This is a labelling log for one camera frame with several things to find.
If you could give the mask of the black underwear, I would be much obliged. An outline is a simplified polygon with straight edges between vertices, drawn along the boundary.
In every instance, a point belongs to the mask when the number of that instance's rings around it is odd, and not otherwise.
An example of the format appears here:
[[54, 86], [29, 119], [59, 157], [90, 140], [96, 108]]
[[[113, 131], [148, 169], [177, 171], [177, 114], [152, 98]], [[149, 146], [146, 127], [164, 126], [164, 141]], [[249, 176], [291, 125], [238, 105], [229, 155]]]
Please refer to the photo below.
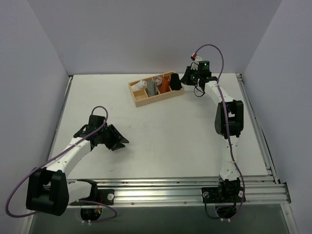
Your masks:
[[173, 91], [178, 91], [182, 88], [179, 75], [177, 73], [172, 73], [170, 77], [170, 88]]

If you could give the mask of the wooden compartment tray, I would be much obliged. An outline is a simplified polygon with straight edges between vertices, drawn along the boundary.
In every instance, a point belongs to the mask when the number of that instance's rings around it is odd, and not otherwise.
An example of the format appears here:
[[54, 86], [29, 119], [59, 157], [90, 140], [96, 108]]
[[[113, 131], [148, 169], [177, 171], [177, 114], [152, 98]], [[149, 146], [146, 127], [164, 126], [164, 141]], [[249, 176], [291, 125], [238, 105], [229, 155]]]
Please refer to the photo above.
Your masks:
[[184, 87], [179, 74], [172, 71], [128, 83], [136, 107], [180, 96]]

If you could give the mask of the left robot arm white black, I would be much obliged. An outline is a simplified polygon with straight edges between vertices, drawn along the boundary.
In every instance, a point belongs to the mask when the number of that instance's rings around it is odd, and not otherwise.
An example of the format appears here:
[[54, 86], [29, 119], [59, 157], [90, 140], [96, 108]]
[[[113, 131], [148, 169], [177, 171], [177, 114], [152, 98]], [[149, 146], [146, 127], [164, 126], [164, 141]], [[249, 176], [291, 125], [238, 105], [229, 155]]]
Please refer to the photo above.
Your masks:
[[29, 177], [26, 208], [35, 212], [60, 216], [67, 206], [84, 201], [94, 204], [100, 201], [98, 186], [90, 179], [68, 182], [67, 177], [82, 160], [98, 145], [116, 151], [129, 143], [103, 116], [90, 115], [64, 149], [62, 155], [51, 161]]

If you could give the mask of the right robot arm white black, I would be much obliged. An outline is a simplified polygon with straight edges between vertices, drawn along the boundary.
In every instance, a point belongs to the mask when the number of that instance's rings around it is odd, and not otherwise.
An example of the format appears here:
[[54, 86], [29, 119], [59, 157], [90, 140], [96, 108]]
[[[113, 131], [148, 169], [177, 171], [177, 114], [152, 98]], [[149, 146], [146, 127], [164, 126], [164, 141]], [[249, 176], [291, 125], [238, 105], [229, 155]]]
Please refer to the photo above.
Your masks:
[[214, 128], [221, 137], [221, 181], [216, 190], [217, 197], [228, 201], [233, 196], [243, 197], [241, 171], [236, 162], [237, 147], [244, 128], [244, 104], [236, 100], [221, 87], [217, 77], [212, 76], [210, 62], [195, 60], [187, 66], [181, 83], [194, 86], [202, 95], [207, 94], [216, 104]]

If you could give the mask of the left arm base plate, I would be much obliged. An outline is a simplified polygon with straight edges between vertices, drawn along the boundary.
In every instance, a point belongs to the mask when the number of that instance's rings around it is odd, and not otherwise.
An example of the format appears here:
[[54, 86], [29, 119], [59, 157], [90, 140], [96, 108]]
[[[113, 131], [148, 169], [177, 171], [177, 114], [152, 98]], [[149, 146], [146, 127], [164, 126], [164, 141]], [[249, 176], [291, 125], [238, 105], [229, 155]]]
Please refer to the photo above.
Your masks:
[[113, 205], [114, 204], [114, 199], [115, 199], [115, 190], [114, 189], [100, 189], [97, 191], [97, 194], [95, 197], [91, 198], [83, 198], [82, 201], [75, 201], [69, 203], [71, 206], [76, 206], [76, 205], [94, 205], [91, 203], [91, 201], [96, 202], [96, 203], [101, 203], [105, 205]]

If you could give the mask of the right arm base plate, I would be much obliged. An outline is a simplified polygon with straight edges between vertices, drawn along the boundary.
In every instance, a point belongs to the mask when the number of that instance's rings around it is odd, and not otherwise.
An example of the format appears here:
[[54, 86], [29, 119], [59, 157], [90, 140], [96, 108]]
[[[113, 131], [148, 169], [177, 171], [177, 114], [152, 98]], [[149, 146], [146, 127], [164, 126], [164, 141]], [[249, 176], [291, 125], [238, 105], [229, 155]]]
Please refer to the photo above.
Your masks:
[[208, 204], [213, 203], [239, 203], [245, 202], [246, 199], [242, 198], [242, 187], [238, 190], [225, 191], [219, 187], [202, 187], [202, 201]]

